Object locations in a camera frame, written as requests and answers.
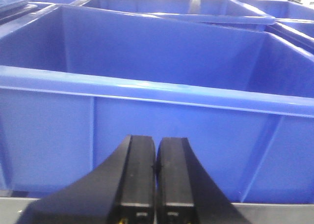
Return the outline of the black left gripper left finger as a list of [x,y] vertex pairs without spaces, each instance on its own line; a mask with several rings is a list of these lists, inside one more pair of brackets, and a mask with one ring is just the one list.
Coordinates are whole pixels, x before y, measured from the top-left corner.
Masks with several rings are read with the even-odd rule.
[[155,220],[152,137],[128,135],[92,172],[31,202],[19,224],[152,224]]

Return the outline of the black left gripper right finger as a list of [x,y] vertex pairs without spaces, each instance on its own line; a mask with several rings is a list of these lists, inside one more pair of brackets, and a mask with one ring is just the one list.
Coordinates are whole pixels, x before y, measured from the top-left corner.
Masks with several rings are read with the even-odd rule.
[[248,224],[193,152],[187,138],[164,137],[157,152],[157,223]]

